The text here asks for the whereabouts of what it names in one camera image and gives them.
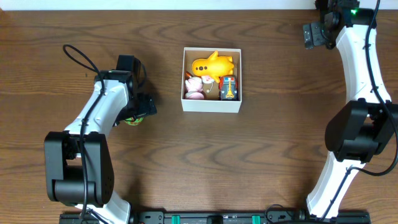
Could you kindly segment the green number ball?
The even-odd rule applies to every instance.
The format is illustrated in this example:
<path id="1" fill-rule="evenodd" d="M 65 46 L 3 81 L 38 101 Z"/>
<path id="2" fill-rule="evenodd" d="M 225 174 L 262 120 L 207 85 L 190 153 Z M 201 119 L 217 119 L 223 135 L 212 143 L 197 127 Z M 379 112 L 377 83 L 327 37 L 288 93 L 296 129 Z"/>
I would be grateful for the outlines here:
<path id="1" fill-rule="evenodd" d="M 142 123 L 144 118 L 128 118 L 125 119 L 124 122 L 130 126 L 138 126 Z"/>

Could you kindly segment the pink pig toy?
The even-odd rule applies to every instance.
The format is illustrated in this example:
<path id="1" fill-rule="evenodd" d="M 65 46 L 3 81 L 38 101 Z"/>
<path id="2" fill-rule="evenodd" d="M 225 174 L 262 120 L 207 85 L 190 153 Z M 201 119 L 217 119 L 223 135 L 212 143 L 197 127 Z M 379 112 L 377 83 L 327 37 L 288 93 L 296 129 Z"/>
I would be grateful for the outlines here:
<path id="1" fill-rule="evenodd" d="M 203 82 L 200 77 L 193 76 L 189 72 L 185 72 L 185 99 L 186 100 L 204 100 Z"/>

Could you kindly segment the orange duck toy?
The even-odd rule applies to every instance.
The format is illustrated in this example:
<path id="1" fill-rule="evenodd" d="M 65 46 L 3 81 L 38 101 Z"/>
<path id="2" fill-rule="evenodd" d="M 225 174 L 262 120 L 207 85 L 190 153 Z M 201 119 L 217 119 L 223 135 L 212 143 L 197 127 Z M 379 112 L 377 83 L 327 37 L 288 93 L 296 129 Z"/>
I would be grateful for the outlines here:
<path id="1" fill-rule="evenodd" d="M 214 51 L 208 58 L 199 58 L 192 63 L 192 72 L 197 77 L 209 76 L 220 83 L 220 78 L 231 76 L 234 70 L 232 56 L 219 56 Z"/>

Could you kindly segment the red toy fire truck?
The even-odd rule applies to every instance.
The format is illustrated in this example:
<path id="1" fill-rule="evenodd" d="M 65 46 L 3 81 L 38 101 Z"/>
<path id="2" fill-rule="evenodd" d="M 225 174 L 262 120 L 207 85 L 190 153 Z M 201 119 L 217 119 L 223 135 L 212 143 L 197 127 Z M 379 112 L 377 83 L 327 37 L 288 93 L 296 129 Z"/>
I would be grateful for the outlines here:
<path id="1" fill-rule="evenodd" d="M 220 78 L 219 98 L 221 101 L 237 101 L 238 89 L 235 76 L 225 76 Z"/>

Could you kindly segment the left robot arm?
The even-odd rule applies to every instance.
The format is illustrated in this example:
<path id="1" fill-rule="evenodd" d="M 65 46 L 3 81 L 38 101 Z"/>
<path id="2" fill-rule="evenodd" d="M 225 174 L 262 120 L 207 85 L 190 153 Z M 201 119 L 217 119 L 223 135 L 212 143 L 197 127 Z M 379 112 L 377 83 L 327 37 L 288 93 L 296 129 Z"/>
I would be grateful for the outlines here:
<path id="1" fill-rule="evenodd" d="M 124 121 L 140 122 L 156 114 L 154 101 L 141 91 L 145 80 L 139 59 L 120 55 L 114 70 L 95 76 L 93 94 L 76 119 L 44 140 L 47 195 L 80 209 L 61 214 L 60 223 L 130 223 L 131 204 L 114 191 L 107 138 Z"/>

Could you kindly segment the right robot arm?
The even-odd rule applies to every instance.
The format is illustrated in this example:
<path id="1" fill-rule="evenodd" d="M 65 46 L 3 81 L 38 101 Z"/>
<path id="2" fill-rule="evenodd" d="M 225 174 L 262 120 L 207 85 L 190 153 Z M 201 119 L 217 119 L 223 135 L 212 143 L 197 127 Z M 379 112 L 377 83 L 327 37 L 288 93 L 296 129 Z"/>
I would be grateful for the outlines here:
<path id="1" fill-rule="evenodd" d="M 325 130 L 327 159 L 315 188 L 306 198 L 310 220 L 318 223 L 358 223 L 359 215 L 341 215 L 340 203 L 355 176 L 373 177 L 390 173 L 397 159 L 384 171 L 364 166 L 379 155 L 391 137 L 397 136 L 397 105 L 392 102 L 377 57 L 376 16 L 361 8 L 359 1 L 316 0 L 320 20 L 303 26 L 306 49 L 324 45 L 338 49 L 346 85 L 346 104 Z"/>

